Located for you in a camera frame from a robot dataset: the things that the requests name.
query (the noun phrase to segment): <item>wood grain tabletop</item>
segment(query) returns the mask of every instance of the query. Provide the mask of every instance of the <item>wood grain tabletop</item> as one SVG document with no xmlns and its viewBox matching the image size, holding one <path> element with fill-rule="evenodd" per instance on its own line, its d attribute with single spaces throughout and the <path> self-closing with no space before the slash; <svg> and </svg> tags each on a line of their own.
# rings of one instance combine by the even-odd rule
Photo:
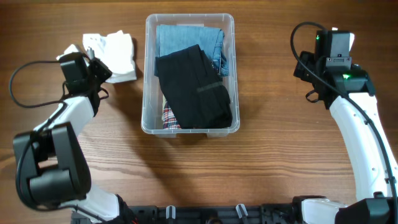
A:
<svg viewBox="0 0 398 224">
<path fill-rule="evenodd" d="M 396 1 L 49 1 L 0 5 L 0 223 L 69 223 L 70 211 L 37 213 L 19 201 L 12 139 L 56 109 L 26 110 L 8 94 L 12 71 L 53 60 L 82 34 L 123 30 L 134 38 L 138 80 L 104 84 L 110 97 L 78 139 L 93 183 L 129 205 L 207 206 L 289 203 L 296 195 L 355 202 L 355 183 L 340 131 L 309 83 L 293 77 L 292 29 L 319 22 L 356 34 L 354 63 L 367 70 L 379 115 L 398 150 L 398 3 Z M 162 139 L 141 129 L 145 21 L 153 13 L 220 13 L 234 17 L 240 129 L 225 138 L 189 134 Z M 315 31 L 297 33 L 297 51 L 313 51 Z M 16 97 L 56 100 L 59 65 L 35 65 L 15 79 Z"/>
</svg>

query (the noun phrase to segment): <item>blue denim garment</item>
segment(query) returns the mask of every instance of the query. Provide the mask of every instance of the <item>blue denim garment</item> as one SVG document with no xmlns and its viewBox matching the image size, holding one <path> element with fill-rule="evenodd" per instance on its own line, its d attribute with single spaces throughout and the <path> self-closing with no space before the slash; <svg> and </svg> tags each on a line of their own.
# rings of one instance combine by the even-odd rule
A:
<svg viewBox="0 0 398 224">
<path fill-rule="evenodd" d="M 219 28 L 197 26 L 156 27 L 156 57 L 161 57 L 198 44 L 221 77 L 228 76 L 228 63 L 221 49 L 224 32 Z"/>
</svg>

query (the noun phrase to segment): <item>black pants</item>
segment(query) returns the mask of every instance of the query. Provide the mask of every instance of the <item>black pants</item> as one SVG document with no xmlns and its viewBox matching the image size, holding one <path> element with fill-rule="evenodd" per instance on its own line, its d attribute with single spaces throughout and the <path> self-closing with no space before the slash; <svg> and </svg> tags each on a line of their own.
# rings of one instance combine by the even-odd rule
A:
<svg viewBox="0 0 398 224">
<path fill-rule="evenodd" d="M 181 128 L 227 128 L 228 91 L 199 45 L 156 58 L 160 88 Z"/>
</svg>

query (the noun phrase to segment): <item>storage box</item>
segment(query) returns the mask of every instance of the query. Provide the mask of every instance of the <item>storage box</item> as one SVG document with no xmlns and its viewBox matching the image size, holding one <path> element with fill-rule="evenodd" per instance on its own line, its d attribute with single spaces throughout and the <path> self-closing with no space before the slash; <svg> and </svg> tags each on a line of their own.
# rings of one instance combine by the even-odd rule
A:
<svg viewBox="0 0 398 224">
<path fill-rule="evenodd" d="M 163 93 L 155 70 L 156 27 L 161 24 L 181 26 L 218 27 L 224 31 L 223 52 L 228 60 L 229 76 L 223 78 L 231 98 L 232 125 L 223 129 L 163 129 Z M 236 54 L 234 19 L 229 14 L 152 14 L 146 20 L 144 92 L 142 98 L 141 128 L 145 133 L 159 137 L 175 137 L 176 134 L 207 133 L 209 137 L 223 137 L 239 129 L 238 83 L 236 78 Z"/>
</svg>

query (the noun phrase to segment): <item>plaid fabric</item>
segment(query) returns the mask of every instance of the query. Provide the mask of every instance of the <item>plaid fabric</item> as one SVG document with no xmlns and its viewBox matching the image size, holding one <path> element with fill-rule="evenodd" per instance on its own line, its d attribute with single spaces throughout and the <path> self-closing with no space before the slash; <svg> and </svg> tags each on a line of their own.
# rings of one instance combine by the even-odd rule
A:
<svg viewBox="0 0 398 224">
<path fill-rule="evenodd" d="M 164 105 L 162 120 L 163 129 L 181 129 L 167 101 Z"/>
</svg>

